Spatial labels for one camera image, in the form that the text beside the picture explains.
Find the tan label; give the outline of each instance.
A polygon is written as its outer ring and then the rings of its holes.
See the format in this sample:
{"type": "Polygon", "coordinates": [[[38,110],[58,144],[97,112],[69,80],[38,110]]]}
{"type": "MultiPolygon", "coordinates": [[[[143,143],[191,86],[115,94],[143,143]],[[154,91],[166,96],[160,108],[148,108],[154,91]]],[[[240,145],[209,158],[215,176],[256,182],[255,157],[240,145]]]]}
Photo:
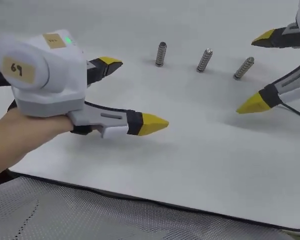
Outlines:
{"type": "Polygon", "coordinates": [[[33,84],[36,76],[34,66],[5,56],[2,63],[2,74],[18,79],[27,84],[33,84]]]}
{"type": "Polygon", "coordinates": [[[58,33],[45,33],[42,35],[51,49],[61,49],[66,47],[65,42],[58,33]]]}

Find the coil spring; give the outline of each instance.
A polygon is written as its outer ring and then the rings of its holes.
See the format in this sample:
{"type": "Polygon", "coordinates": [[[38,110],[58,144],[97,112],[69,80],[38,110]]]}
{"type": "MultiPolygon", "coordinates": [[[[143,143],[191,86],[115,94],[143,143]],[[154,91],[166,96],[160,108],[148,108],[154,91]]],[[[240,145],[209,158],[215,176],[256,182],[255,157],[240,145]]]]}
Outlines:
{"type": "Polygon", "coordinates": [[[160,42],[156,59],[155,59],[155,65],[157,67],[162,67],[164,65],[166,51],[167,51],[167,44],[164,41],[160,42]]]}
{"type": "Polygon", "coordinates": [[[246,72],[251,68],[251,66],[255,63],[255,59],[251,56],[248,57],[244,63],[239,67],[239,69],[235,72],[233,77],[235,79],[241,79],[243,75],[246,74],[246,72]]]}
{"type": "Polygon", "coordinates": [[[203,53],[203,55],[201,57],[201,60],[199,62],[199,65],[196,68],[196,70],[199,73],[202,73],[206,69],[206,67],[207,67],[207,65],[208,65],[208,63],[209,63],[209,61],[210,61],[210,59],[212,57],[212,54],[213,54],[213,51],[210,48],[208,48],[208,49],[206,49],[204,51],[204,53],[203,53]]]}

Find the green led light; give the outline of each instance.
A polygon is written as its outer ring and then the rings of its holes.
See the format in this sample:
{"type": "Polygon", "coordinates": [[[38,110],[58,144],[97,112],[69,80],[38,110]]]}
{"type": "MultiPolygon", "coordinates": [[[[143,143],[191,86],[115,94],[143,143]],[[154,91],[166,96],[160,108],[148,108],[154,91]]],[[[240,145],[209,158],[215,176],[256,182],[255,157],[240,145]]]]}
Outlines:
{"type": "Polygon", "coordinates": [[[72,41],[71,41],[71,39],[70,39],[69,37],[66,37],[66,38],[65,38],[65,41],[66,41],[68,44],[71,44],[71,43],[72,43],[72,41]]]}

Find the hand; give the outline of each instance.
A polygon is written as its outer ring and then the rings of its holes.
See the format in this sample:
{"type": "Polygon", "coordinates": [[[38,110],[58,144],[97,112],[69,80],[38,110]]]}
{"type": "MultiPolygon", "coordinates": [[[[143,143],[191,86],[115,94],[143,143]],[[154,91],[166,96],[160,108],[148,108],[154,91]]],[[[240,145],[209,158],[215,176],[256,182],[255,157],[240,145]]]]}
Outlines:
{"type": "Polygon", "coordinates": [[[73,128],[65,115],[37,118],[25,116],[17,108],[9,110],[0,119],[0,171],[12,167],[27,153],[73,128]]]}

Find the white table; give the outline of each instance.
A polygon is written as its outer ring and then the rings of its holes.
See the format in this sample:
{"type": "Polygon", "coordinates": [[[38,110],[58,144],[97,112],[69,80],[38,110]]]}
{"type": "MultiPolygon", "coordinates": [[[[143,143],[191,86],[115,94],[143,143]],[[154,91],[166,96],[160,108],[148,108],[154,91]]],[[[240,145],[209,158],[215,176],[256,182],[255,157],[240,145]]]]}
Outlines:
{"type": "MultiPolygon", "coordinates": [[[[170,122],[145,137],[64,134],[11,170],[300,230],[300,117],[282,108],[236,114],[250,95],[300,64],[300,50],[250,46],[293,22],[297,7],[290,0],[0,1],[0,32],[23,38],[65,28],[87,59],[123,60],[89,88],[88,101],[170,122]],[[168,47],[157,68],[161,41],[168,47]],[[206,48],[214,54],[200,74],[206,48]],[[249,56],[255,65],[233,80],[249,56]]],[[[11,100],[1,88],[0,116],[11,100]]],[[[292,106],[300,110],[300,101],[292,106]]]]}

